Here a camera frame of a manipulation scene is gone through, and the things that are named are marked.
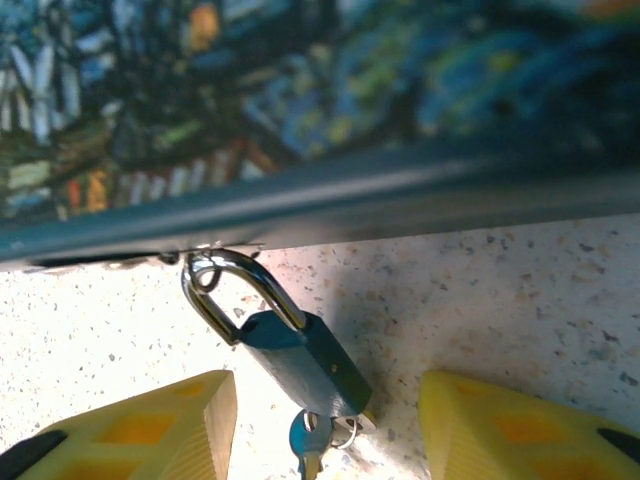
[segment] metal ring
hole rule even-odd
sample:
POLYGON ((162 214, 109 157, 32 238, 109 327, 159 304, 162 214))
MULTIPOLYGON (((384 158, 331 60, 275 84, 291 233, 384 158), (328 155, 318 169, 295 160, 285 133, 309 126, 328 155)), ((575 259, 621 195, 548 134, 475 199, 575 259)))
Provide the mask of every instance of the metal ring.
POLYGON ((353 445, 353 442, 356 441, 356 437, 358 436, 358 422, 356 419, 353 419, 353 428, 351 429, 351 436, 349 437, 349 439, 341 444, 331 444, 331 447, 337 449, 337 450, 345 450, 347 448, 349 448, 351 445, 353 445))
POLYGON ((211 265, 213 267, 213 277, 211 278, 210 282, 203 284, 202 282, 200 282, 200 278, 198 277, 198 275, 196 275, 196 273, 193 271, 194 258, 195 258, 195 254, 193 253, 190 253, 189 255, 187 255, 187 265, 189 268, 189 276, 191 277, 191 286, 196 292, 202 295, 207 295, 213 292, 215 288, 218 286, 218 283, 220 283, 220 277, 222 277, 222 270, 220 268, 217 268, 215 264, 211 262, 211 265))

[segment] key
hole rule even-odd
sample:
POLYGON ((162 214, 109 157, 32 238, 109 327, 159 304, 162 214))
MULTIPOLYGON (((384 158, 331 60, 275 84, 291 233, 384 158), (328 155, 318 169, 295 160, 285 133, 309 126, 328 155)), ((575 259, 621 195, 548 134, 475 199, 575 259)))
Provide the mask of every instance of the key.
POLYGON ((331 445, 331 418, 302 410, 293 419, 289 430, 289 445, 298 457, 302 480, 314 480, 322 471, 322 455, 331 445))

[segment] terrazzo surface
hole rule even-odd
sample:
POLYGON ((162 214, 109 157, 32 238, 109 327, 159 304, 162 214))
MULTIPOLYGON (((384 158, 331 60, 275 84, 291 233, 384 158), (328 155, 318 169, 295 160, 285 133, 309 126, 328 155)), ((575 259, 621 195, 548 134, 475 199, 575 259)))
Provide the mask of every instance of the terrazzo surface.
MULTIPOLYGON (((447 369, 640 431, 640 216, 265 252, 375 391, 378 430, 324 457, 320 479, 428 479, 421 375, 447 369)), ((212 369, 236 373, 230 480, 296 479, 298 408, 182 296, 178 267, 0 275, 0 450, 57 420, 212 369)), ((223 276, 242 322, 265 308, 223 276)))

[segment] white speckled surface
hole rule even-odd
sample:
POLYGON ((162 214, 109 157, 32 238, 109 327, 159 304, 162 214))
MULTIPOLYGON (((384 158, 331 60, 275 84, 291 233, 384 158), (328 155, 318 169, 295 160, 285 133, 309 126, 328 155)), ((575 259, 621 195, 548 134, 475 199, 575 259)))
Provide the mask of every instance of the white speckled surface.
MULTIPOLYGON (((428 479, 422 372, 446 368, 640 430, 640 216, 300 248, 261 261, 322 315, 371 380, 379 430, 325 456, 324 479, 428 479)), ((2 274, 0 450, 47 424, 231 368, 239 418, 229 478, 295 479, 297 407, 190 310, 179 269, 2 274)), ((261 302, 225 278, 240 322, 261 302)))

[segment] colorful painting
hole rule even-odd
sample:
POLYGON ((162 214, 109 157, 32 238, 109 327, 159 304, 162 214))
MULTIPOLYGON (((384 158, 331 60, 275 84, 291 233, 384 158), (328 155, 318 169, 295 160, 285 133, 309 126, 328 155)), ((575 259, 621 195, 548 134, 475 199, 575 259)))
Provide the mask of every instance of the colorful painting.
POLYGON ((516 119, 602 105, 637 119, 638 12, 640 0, 0 0, 0 226, 516 119))

